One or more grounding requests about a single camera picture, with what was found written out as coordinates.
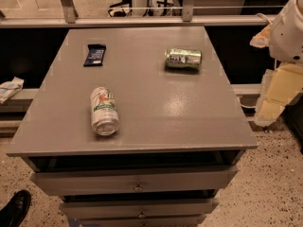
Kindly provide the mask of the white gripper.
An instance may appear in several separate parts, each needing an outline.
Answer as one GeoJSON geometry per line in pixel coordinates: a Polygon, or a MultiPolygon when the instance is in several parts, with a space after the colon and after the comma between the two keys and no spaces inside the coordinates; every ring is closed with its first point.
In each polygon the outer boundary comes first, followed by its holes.
{"type": "Polygon", "coordinates": [[[276,70],[267,69],[261,82],[254,122],[268,127],[303,89],[303,0],[289,0],[250,44],[269,46],[271,57],[282,61],[276,70]]]}

